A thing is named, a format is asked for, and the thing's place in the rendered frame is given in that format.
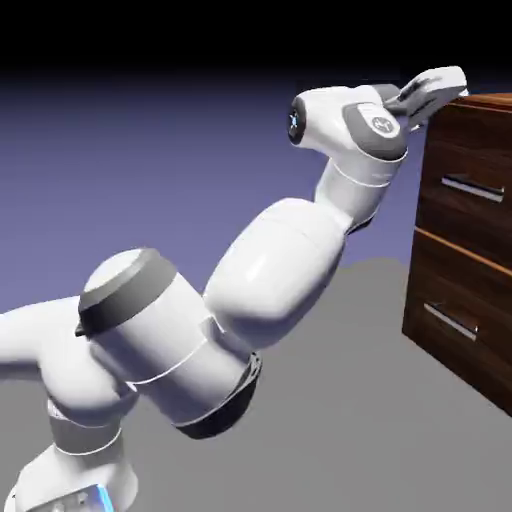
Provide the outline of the dark wood cabinet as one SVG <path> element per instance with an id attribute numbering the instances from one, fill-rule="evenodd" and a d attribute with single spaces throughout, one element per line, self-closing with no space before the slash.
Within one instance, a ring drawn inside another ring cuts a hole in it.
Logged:
<path id="1" fill-rule="evenodd" d="M 429 122 L 402 332 L 512 418 L 512 92 Z"/>

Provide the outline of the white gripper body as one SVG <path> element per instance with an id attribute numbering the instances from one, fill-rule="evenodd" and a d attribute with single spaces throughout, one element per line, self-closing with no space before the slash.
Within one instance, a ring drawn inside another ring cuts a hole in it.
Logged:
<path id="1" fill-rule="evenodd" d="M 396 106 L 405 113 L 409 125 L 421 125 L 451 101 L 468 94 L 462 68 L 445 66 L 414 77 L 400 90 Z"/>

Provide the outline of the dark wood drawer front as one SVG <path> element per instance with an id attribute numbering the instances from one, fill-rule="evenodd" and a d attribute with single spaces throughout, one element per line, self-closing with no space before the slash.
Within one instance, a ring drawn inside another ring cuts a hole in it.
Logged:
<path id="1" fill-rule="evenodd" d="M 496 203 L 441 183 L 459 175 L 505 188 Z M 430 120 L 416 226 L 512 270 L 512 93 L 458 99 Z"/>
<path id="2" fill-rule="evenodd" d="M 425 311 L 424 302 L 478 326 L 477 340 Z M 417 228 L 402 332 L 512 417 L 512 273 Z"/>

